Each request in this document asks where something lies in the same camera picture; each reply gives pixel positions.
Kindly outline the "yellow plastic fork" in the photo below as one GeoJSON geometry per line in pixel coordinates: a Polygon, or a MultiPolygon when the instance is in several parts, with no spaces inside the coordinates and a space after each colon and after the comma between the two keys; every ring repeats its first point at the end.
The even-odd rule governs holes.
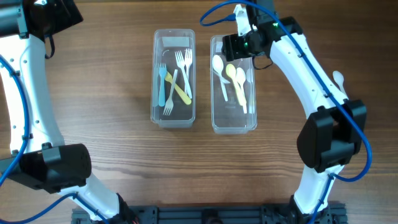
{"type": "MultiPolygon", "coordinates": [[[[167,72],[165,80],[169,83],[172,83],[173,78],[169,72],[167,72]]],[[[186,105],[190,105],[192,103],[192,100],[189,98],[189,96],[177,84],[175,84],[174,89],[186,105]]]]}

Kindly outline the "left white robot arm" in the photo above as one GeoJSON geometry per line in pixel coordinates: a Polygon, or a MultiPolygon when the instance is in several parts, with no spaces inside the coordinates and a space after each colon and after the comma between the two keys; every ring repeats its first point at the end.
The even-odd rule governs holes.
{"type": "Polygon", "coordinates": [[[65,144],[53,113],[45,61],[54,51],[45,47],[82,20],[71,0],[1,2],[1,78],[11,123],[1,179],[70,199],[93,222],[138,223],[123,198],[93,174],[86,146],[65,144]]]}

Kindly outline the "thin white plastic fork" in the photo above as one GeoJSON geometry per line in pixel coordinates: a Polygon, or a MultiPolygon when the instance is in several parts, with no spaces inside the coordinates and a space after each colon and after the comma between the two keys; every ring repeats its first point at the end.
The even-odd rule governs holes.
{"type": "Polygon", "coordinates": [[[175,69],[174,74],[172,76],[172,85],[170,87],[170,93],[169,93],[169,97],[165,103],[165,107],[164,107],[164,113],[163,115],[165,116],[170,116],[173,107],[174,107],[174,102],[173,102],[173,93],[174,93],[174,89],[175,89],[175,84],[176,84],[176,80],[177,80],[177,75],[178,75],[178,70],[175,69]]]}

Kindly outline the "curved white plastic fork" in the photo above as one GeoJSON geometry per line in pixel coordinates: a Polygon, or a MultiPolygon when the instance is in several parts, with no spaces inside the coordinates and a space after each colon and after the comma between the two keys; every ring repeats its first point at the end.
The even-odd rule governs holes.
{"type": "Polygon", "coordinates": [[[187,82],[185,84],[185,91],[189,98],[192,98],[192,91],[189,84],[189,73],[190,73],[190,66],[193,62],[193,53],[192,49],[185,49],[185,66],[186,66],[186,78],[187,82]]]}

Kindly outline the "wide white plastic fork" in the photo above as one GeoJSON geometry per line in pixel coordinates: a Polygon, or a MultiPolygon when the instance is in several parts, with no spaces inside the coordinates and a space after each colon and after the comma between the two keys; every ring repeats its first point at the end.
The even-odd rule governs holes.
{"type": "Polygon", "coordinates": [[[159,90],[159,106],[165,106],[165,77],[167,75],[167,66],[164,63],[160,64],[160,90],[159,90]]]}

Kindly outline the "yellow plastic spoon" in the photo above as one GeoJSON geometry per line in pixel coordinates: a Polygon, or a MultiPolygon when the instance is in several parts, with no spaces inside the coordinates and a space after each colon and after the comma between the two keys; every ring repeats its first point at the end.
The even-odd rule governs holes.
{"type": "Polygon", "coordinates": [[[226,66],[226,74],[233,81],[234,88],[236,90],[236,95],[238,97],[239,104],[244,106],[246,104],[246,99],[243,97],[241,87],[239,86],[236,79],[236,68],[233,64],[227,64],[226,66]]]}

